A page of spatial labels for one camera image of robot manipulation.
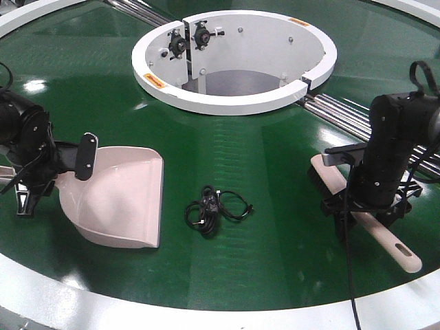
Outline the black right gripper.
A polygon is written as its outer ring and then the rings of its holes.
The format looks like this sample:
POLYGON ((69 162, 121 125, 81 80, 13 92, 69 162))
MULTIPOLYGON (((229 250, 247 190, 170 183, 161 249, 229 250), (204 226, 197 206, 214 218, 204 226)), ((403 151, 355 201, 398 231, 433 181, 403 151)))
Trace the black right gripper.
POLYGON ((346 163, 350 166, 347 178, 340 177, 335 166, 325 164, 321 170, 324 189, 321 208, 325 215, 333 215, 335 235, 340 243, 347 242, 348 233, 354 227, 350 212, 375 213, 377 220, 388 227, 412 210, 408 198, 421 194, 421 187, 411 179, 401 182, 408 167, 407 161, 346 163), (342 186, 331 192, 326 179, 335 184, 341 179, 342 186))

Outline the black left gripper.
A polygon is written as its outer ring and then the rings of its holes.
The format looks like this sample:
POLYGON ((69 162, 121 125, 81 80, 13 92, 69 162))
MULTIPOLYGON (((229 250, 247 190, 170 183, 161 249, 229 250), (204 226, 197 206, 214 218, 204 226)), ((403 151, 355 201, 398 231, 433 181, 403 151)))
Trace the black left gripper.
POLYGON ((15 185, 18 216, 33 217, 58 175, 74 171, 77 149, 77 144, 54 139, 50 115, 42 107, 6 106, 6 158, 16 172, 6 188, 15 185))

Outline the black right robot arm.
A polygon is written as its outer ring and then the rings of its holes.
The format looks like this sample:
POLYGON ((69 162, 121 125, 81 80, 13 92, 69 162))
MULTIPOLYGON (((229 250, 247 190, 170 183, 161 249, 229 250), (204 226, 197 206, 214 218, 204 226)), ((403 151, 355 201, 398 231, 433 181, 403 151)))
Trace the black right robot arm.
POLYGON ((368 142, 324 150, 324 165, 350 166, 346 187, 321 203, 340 241, 355 225, 354 212, 374 213, 389 227, 411 211, 408 198, 421 194, 415 172, 439 150, 439 87, 422 60, 411 64, 409 78, 417 90, 373 99, 368 142))

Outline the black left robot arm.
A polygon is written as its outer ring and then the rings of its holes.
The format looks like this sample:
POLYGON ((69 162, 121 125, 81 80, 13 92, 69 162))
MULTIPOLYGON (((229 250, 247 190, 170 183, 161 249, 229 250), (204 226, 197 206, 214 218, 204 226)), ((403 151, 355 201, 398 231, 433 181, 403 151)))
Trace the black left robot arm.
POLYGON ((80 145, 56 141, 49 112, 10 89, 14 79, 4 63, 1 73, 6 75, 1 84, 1 154, 14 174, 1 194, 15 189, 17 214, 33 217, 58 175, 76 170, 80 145))

